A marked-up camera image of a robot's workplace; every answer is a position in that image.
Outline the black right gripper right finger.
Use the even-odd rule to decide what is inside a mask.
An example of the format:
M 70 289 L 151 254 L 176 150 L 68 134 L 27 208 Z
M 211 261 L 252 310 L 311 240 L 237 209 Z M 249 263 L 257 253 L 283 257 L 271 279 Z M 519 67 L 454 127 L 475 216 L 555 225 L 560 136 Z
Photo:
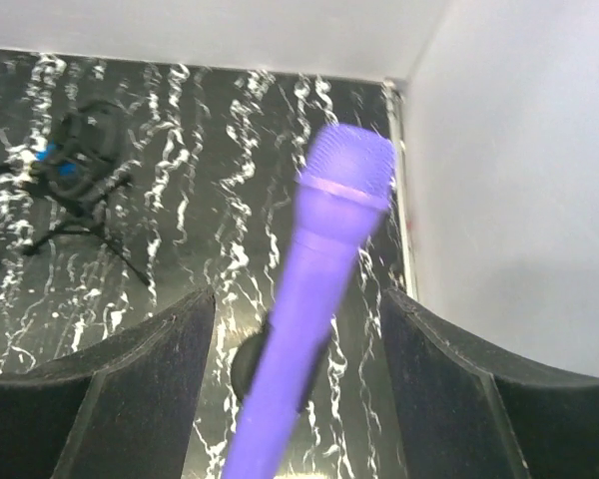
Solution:
M 599 478 L 599 378 L 490 343 L 399 289 L 381 330 L 410 478 Z

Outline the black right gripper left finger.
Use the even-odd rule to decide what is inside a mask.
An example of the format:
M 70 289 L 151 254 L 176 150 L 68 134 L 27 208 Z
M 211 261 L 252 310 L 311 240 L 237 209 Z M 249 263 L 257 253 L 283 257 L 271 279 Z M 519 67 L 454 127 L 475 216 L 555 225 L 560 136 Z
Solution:
M 0 478 L 179 478 L 215 323 L 210 288 L 0 375 Z

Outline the black tripod stand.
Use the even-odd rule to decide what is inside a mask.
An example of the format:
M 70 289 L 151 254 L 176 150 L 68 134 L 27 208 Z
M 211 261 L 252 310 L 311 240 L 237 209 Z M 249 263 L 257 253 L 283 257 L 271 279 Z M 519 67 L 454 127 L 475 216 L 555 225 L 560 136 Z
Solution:
M 92 100 L 68 111 L 48 137 L 77 166 L 77 173 L 60 178 L 50 170 L 39 171 L 33 163 L 24 171 L 29 175 L 23 190 L 29 196 L 49 199 L 65 210 L 63 219 L 22 253 L 32 256 L 59 236 L 95 237 L 121 259 L 145 286 L 147 275 L 125 257 L 123 241 L 107 231 L 104 214 L 109 196 L 133 181 L 128 172 L 119 172 L 126 147 L 123 109 L 107 100 Z

